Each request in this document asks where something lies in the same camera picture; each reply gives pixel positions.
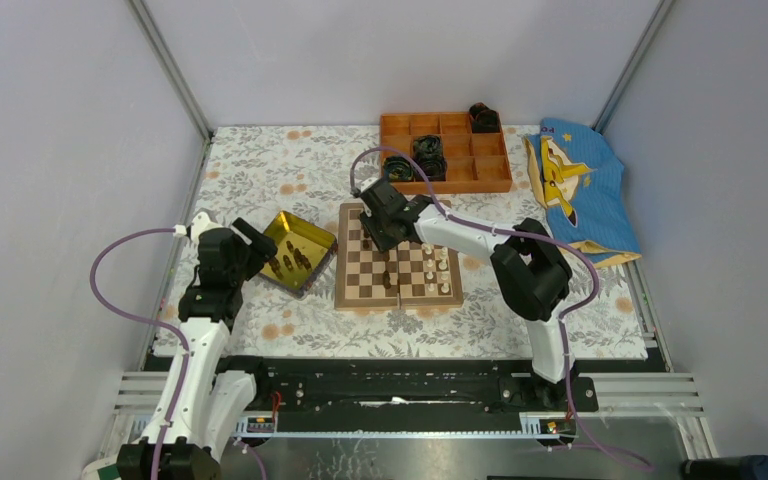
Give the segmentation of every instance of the gray wall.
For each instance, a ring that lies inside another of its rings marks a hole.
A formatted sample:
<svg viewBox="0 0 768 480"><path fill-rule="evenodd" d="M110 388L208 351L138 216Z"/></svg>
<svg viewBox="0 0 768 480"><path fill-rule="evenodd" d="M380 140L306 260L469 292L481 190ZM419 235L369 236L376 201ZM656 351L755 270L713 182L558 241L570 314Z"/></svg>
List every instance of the gray wall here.
<svg viewBox="0 0 768 480"><path fill-rule="evenodd" d="M212 125L599 114L657 0L149 0Z"/></svg>
<svg viewBox="0 0 768 480"><path fill-rule="evenodd" d="M608 129L722 453L768 453L768 2L678 2Z"/></svg>
<svg viewBox="0 0 768 480"><path fill-rule="evenodd" d="M0 1L0 479L74 479L145 330L96 253L182 210L200 138L125 2ZM111 256L150 314L171 239Z"/></svg>

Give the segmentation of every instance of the orange compartment box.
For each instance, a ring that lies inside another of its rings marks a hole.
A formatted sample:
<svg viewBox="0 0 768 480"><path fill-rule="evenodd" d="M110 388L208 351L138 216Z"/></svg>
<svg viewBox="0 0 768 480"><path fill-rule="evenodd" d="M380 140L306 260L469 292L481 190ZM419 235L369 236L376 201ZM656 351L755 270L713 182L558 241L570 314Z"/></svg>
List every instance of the orange compartment box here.
<svg viewBox="0 0 768 480"><path fill-rule="evenodd" d="M513 181L504 134L473 133L468 113L381 115L381 146L397 148L413 157L413 141L424 135L440 136L448 164L446 180L431 182L435 193L510 191ZM391 155L382 152L382 168ZM406 195L427 193L422 180L393 182L393 186Z"/></svg>

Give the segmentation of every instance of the cartoon fox print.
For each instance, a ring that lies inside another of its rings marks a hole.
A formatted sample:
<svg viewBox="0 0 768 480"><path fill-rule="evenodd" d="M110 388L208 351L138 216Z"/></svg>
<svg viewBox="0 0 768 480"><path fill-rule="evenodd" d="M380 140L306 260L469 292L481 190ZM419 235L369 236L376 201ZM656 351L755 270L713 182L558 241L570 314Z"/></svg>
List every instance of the cartoon fox print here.
<svg viewBox="0 0 768 480"><path fill-rule="evenodd" d="M546 205L561 206L564 215L572 226L578 226L578 215L570 204L581 176L592 172L583 163L573 163L566 152L552 139L552 137L540 137L540 153L543 160L543 191Z"/></svg>

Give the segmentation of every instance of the blue fabric with cartoon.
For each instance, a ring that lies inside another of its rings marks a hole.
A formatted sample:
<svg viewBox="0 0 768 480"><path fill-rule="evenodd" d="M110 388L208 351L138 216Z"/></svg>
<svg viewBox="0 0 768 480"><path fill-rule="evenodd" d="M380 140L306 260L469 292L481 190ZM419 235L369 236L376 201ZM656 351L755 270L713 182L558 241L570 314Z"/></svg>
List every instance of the blue fabric with cartoon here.
<svg viewBox="0 0 768 480"><path fill-rule="evenodd" d="M590 127L544 119L526 140L535 197L547 208L552 235L599 267L640 257L622 204L623 164Z"/></svg>

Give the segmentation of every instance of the black cylinder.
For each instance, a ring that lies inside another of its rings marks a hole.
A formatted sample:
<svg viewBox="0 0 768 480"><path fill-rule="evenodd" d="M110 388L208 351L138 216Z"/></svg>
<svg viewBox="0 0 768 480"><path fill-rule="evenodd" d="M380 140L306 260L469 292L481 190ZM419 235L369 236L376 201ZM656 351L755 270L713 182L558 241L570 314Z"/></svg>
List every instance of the black cylinder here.
<svg viewBox="0 0 768 480"><path fill-rule="evenodd" d="M684 480L768 480L768 455L688 460L681 465Z"/></svg>

